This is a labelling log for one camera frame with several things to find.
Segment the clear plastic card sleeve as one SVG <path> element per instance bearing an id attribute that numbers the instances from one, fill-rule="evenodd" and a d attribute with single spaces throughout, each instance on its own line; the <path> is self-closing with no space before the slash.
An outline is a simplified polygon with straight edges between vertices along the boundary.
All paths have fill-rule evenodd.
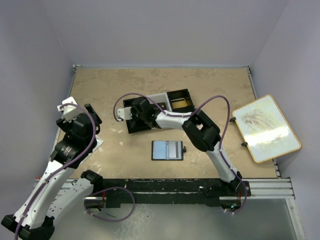
<path id="1" fill-rule="evenodd" d="M 92 149 L 92 152 L 89 153 L 83 161 L 85 161 L 87 158 L 89 158 L 103 143 L 104 141 L 98 136 L 96 135 L 95 136 L 95 139 L 96 139 L 96 146 Z"/>

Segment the black and white organizer tray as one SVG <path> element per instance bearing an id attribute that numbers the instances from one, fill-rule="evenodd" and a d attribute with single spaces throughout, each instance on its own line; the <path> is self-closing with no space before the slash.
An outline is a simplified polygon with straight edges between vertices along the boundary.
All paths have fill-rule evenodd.
<path id="1" fill-rule="evenodd" d="M 135 134 L 139 132 L 148 131 L 154 128 L 159 128 L 157 123 L 155 123 L 155 125 L 147 125 L 136 116 L 134 109 L 132 108 L 132 104 L 135 99 L 147 99 L 150 102 L 150 104 L 155 105 L 155 117 L 159 114 L 163 115 L 164 113 L 169 113 L 171 115 L 177 114 L 178 116 L 182 116 L 183 114 L 190 114 L 195 110 L 195 105 L 191 98 L 190 92 L 186 88 L 174 91 L 167 91 L 163 93 L 157 93 L 148 96 L 137 95 L 137 97 L 125 99 L 122 101 L 123 108 L 131 107 L 132 112 L 132 119 L 125 120 L 129 134 Z M 188 107 L 174 109 L 172 106 L 172 100 L 175 99 L 186 99 Z"/>

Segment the black leather card holder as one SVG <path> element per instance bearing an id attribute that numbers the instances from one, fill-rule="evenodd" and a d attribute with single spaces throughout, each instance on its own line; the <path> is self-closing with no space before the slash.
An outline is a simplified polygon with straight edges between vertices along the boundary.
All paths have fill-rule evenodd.
<path id="1" fill-rule="evenodd" d="M 168 158 L 168 142 L 166 140 L 155 140 L 151 142 L 151 160 L 152 161 L 182 161 L 187 147 L 181 141 L 181 159 Z"/>

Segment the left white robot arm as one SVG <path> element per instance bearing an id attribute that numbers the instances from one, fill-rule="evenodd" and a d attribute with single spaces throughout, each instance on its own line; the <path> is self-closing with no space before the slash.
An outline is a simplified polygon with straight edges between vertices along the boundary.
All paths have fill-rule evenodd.
<path id="1" fill-rule="evenodd" d="M 65 133 L 63 139 L 54 147 L 44 174 L 23 206 L 1 221 L 16 240 L 50 239 L 73 203 L 94 190 L 95 181 L 81 177 L 58 196 L 66 180 L 96 149 L 102 120 L 89 103 L 81 107 L 72 100 L 58 110 L 63 113 L 56 122 Z"/>

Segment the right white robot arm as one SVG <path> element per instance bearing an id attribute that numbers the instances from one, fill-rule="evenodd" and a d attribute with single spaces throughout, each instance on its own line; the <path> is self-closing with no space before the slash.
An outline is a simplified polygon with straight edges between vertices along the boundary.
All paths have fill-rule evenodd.
<path id="1" fill-rule="evenodd" d="M 220 134 L 220 128 L 202 111 L 179 115 L 167 110 L 161 111 L 156 104 L 151 104 L 145 97 L 136 98 L 131 105 L 131 113 L 154 129 L 182 130 L 193 146 L 207 154 L 215 166 L 223 184 L 238 190 L 242 176 L 232 164 L 223 148 L 225 131 Z"/>

